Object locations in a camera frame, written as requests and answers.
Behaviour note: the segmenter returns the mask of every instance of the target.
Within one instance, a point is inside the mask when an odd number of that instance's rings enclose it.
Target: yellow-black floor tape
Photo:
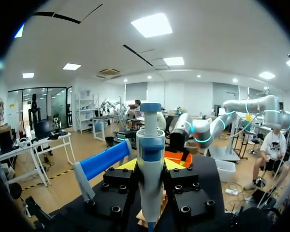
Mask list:
[[[53,176],[53,177],[51,177],[51,178],[49,178],[50,180],[53,180],[53,179],[55,179],[56,177],[58,177],[58,176],[61,176],[61,175],[63,175],[63,174],[66,174],[66,173],[68,173],[68,172],[70,172],[70,171],[73,171],[74,170],[74,168],[71,168],[71,169],[68,169],[68,170],[66,170],[65,172],[62,172],[62,173],[60,173],[60,174],[58,174],[58,175],[55,175],[55,176]],[[23,189],[23,191],[24,190],[27,190],[27,189],[30,189],[30,188],[33,188],[33,187],[36,187],[36,186],[39,186],[39,185],[42,185],[43,183],[38,183],[38,184],[36,184],[36,185],[31,185],[31,186],[29,186],[29,187],[27,187],[27,188],[24,188]]]

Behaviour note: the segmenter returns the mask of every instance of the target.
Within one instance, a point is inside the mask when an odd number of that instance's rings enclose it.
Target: dark shorts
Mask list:
[[[260,167],[261,171],[267,170],[267,171],[274,171],[276,172],[278,170],[278,167],[280,165],[280,160],[272,160],[270,159],[266,164],[265,164],[265,168],[264,166]]]

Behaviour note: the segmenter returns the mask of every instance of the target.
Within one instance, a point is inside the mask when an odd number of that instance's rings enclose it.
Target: blue pipette tip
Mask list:
[[[148,232],[153,232],[155,227],[155,222],[148,222]]]

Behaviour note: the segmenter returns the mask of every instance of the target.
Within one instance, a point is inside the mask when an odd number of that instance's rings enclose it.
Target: person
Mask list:
[[[157,126],[160,130],[165,131],[166,129],[166,121],[162,111],[157,112]]]
[[[134,110],[140,110],[141,101],[140,100],[135,100],[134,107],[135,107]]]
[[[286,153],[286,138],[280,132],[280,129],[273,129],[272,132],[268,133],[263,141],[260,149],[261,157],[258,158],[253,167],[252,182],[244,187],[244,190],[254,189],[257,185],[256,180],[259,173],[259,169],[262,171],[274,171],[276,172],[279,168],[282,171],[281,176],[278,180],[277,185],[280,185],[286,178],[289,170],[289,166],[282,160]]]

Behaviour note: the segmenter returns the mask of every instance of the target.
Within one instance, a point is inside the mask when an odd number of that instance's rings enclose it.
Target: orange object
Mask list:
[[[172,151],[164,151],[164,157],[168,158],[169,160],[180,164],[180,161],[183,157],[183,152],[172,152]],[[184,167],[190,167],[193,161],[193,155],[188,154],[185,163],[182,165]]]

